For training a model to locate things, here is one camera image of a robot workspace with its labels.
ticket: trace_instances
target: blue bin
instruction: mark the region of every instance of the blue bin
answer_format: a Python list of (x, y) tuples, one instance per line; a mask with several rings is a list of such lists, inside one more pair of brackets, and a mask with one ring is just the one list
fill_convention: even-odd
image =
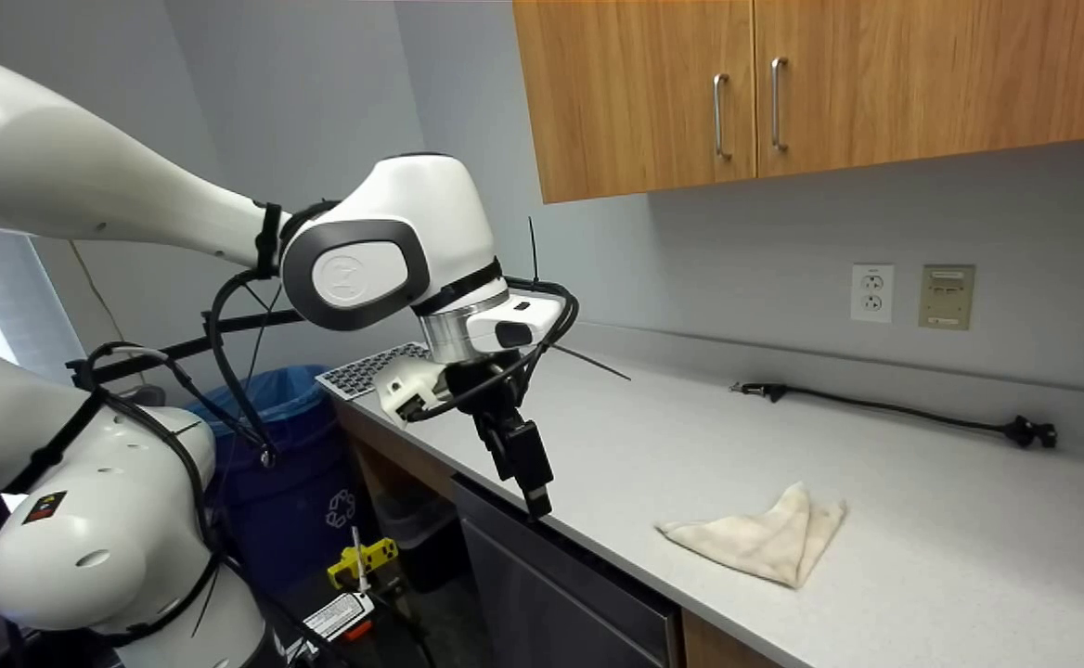
[[(263, 592), (295, 591), (320, 574), (361, 518), (361, 476), (340, 439), (336, 408), (317, 385), (320, 370), (284, 369), (247, 383), (275, 443), (275, 468), (259, 465), (254, 443), (195, 404), (216, 432), (208, 502), (232, 531), (247, 579)], [(208, 397), (237, 414), (232, 390)]]

